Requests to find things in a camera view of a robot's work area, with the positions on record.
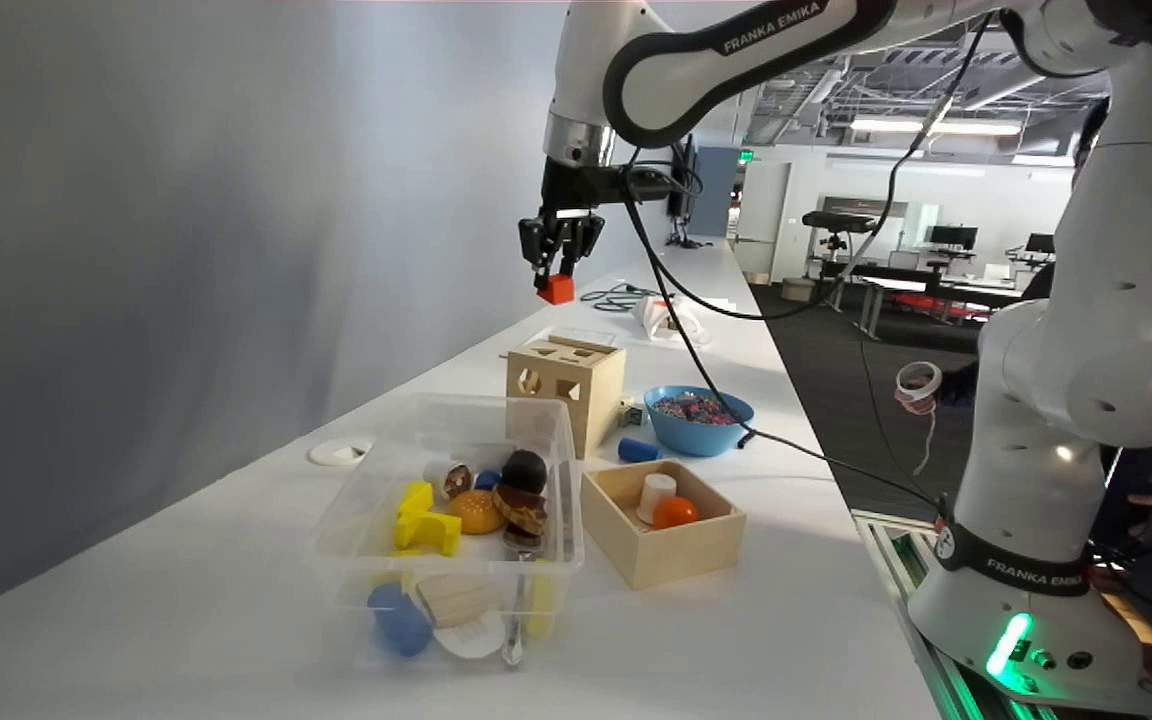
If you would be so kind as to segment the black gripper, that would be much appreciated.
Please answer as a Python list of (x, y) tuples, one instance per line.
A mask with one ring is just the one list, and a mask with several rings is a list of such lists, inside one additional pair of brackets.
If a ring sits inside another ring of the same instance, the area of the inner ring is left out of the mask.
[(524, 218), (515, 223), (521, 233), (521, 255), (533, 268), (533, 286), (543, 287), (551, 274), (551, 247), (563, 247), (558, 274), (575, 276), (575, 266), (596, 247), (602, 221), (602, 206), (623, 201), (668, 201), (674, 194), (674, 179), (660, 167), (569, 167), (546, 159), (543, 185), (541, 185), (541, 221)]

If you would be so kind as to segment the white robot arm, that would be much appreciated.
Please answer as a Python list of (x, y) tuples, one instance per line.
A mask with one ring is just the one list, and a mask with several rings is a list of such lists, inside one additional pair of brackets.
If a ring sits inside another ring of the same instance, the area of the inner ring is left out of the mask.
[(751, 85), (985, 11), (1036, 71), (1107, 78), (1112, 101), (1056, 223), (1052, 291), (985, 324), (964, 479), (907, 621), (1018, 705), (1152, 718), (1139, 646), (1086, 590), (1099, 456), (1152, 450), (1152, 0), (759, 0), (692, 32), (648, 0), (573, 0), (521, 251), (536, 291), (569, 301), (600, 213), (674, 189), (608, 165), (613, 137), (668, 148)]

